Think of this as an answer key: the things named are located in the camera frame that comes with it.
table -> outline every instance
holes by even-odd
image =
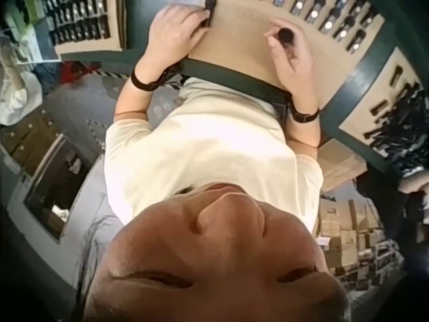
[[[126,0],[128,50],[67,54],[63,55],[63,59],[134,64],[147,45],[148,30],[154,15],[167,2]],[[397,174],[380,154],[340,130],[339,125],[366,95],[396,46],[400,47],[413,64],[420,79],[426,79],[429,73],[429,41],[425,31],[429,27],[429,19],[425,16],[420,0],[371,2],[388,22],[383,25],[355,71],[322,111],[322,129],[327,138],[336,138],[380,171]],[[182,74],[224,85],[270,103],[274,97],[282,95],[281,90],[260,80],[196,60],[185,59],[182,63]]]

eye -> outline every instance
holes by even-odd
[[[277,281],[279,283],[295,282],[297,280],[300,280],[301,278],[304,278],[305,276],[307,276],[311,273],[314,273],[315,271],[316,271],[315,266],[297,268],[296,270],[288,272],[286,275],[283,275],[282,277],[278,278]]]
[[[136,272],[130,275],[127,275],[126,280],[141,280],[142,282],[151,281],[168,288],[190,288],[193,283],[184,278],[174,276],[165,272],[156,272],[156,271],[145,271],[145,272]]]

brown cardboard sheet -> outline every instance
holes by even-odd
[[[71,52],[94,52],[99,50],[122,51],[126,39],[126,17],[124,0],[107,0],[108,21],[111,37],[100,40],[84,40],[83,42],[69,42],[55,46],[58,55]]]
[[[401,66],[404,69],[397,86],[393,89],[390,87],[390,80],[395,72],[396,66]],[[396,97],[403,89],[406,83],[413,85],[415,82],[419,82],[414,69],[411,67],[407,58],[402,54],[399,48],[393,51],[387,64],[381,71],[380,76],[375,81],[375,84],[371,87],[369,92],[363,97],[362,101],[357,105],[353,112],[346,118],[341,124],[340,129],[347,132],[359,141],[369,145],[373,139],[366,140],[363,134],[372,131],[377,127],[375,120],[389,111],[396,101]],[[386,107],[378,116],[372,116],[370,110],[377,106],[380,102],[387,99],[390,103],[389,107]]]
[[[304,21],[304,17],[311,7],[311,1],[306,2],[301,16],[295,17],[289,12],[293,1],[286,1],[284,7],[279,8],[272,5],[272,1],[218,0],[211,30],[189,57],[236,70],[282,88],[263,34],[272,26],[270,17],[288,19],[298,24],[310,40],[315,57],[316,90],[320,107],[323,108],[355,69],[384,22],[380,15],[377,16],[368,28],[361,48],[355,54],[350,54],[345,48],[359,29],[359,24],[340,43],[332,38],[332,33],[344,21],[352,1],[343,10],[343,15],[331,33],[324,35],[318,31],[334,2],[335,0],[328,0],[328,5],[320,13],[316,23],[310,25]],[[367,10],[368,5],[362,10],[358,20]]]
[[[319,149],[318,163],[323,171],[323,192],[331,191],[367,170],[366,161],[336,139]]]

left hand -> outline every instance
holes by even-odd
[[[200,28],[210,11],[192,5],[167,5],[157,13],[142,59],[161,72],[186,57],[208,28]]]

dark hair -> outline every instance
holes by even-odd
[[[97,231],[107,225],[110,219],[117,219],[116,216],[104,216],[94,221],[84,235],[82,246],[82,255],[80,257],[78,282],[76,285],[76,296],[74,299],[74,308],[70,317],[70,322],[83,321],[86,300],[88,299],[89,288],[93,282],[95,271],[102,256],[101,243],[97,239]]]

